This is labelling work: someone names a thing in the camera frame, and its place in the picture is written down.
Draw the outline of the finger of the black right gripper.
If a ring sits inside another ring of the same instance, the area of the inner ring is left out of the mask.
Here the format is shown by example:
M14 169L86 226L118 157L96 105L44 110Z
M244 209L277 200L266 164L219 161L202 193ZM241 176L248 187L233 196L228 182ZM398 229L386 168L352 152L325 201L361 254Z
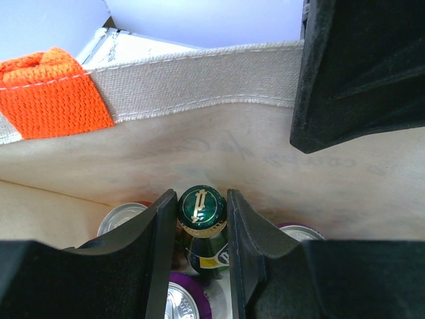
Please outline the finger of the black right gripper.
M290 144L424 125L424 2L310 1Z

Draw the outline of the red soda can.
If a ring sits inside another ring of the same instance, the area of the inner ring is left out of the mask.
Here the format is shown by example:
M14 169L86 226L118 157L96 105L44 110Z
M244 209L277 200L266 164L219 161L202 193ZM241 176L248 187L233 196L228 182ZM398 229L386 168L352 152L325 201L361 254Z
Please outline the red soda can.
M119 227L120 225L128 222L130 219L138 216L144 212L150 204L130 202L118 205L113 208L102 220L98 227L97 236L104 235L109 231Z

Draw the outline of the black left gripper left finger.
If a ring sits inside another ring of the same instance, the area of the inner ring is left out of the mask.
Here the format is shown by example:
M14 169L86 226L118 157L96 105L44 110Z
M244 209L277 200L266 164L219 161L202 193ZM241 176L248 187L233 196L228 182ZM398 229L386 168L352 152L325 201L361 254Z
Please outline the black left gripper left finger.
M2 318L162 318L177 222L166 191L78 248L1 242Z

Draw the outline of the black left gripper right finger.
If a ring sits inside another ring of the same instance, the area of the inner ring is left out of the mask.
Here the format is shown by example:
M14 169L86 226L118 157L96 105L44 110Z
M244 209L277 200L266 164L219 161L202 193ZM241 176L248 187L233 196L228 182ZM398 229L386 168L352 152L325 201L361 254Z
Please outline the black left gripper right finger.
M422 241L299 242L227 193L234 318L423 318Z

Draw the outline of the green glass bottle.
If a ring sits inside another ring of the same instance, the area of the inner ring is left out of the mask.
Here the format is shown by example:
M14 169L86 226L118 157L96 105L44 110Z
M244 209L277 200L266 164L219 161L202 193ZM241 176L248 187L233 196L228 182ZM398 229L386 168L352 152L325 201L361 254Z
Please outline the green glass bottle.
M230 262L226 199L211 186L192 186L179 200L178 221L189 236L184 247L190 266L207 279L221 279Z

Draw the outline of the purple soda can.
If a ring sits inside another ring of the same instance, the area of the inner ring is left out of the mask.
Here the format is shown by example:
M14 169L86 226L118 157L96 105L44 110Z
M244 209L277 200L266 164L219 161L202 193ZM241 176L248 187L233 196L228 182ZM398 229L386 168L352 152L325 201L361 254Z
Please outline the purple soda can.
M325 237L320 232L301 223L280 223L276 226L280 231L299 242L325 240Z
M213 318L204 289L193 277L180 272L170 274L164 318Z

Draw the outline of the beige canvas tote bag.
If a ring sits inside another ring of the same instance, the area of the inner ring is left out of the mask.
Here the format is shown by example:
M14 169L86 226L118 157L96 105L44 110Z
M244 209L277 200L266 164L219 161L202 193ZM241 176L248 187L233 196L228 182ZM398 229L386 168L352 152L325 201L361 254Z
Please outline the beige canvas tote bag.
M81 244L109 206L205 183L332 239L424 238L424 129L289 142L301 45L1 64L1 237Z

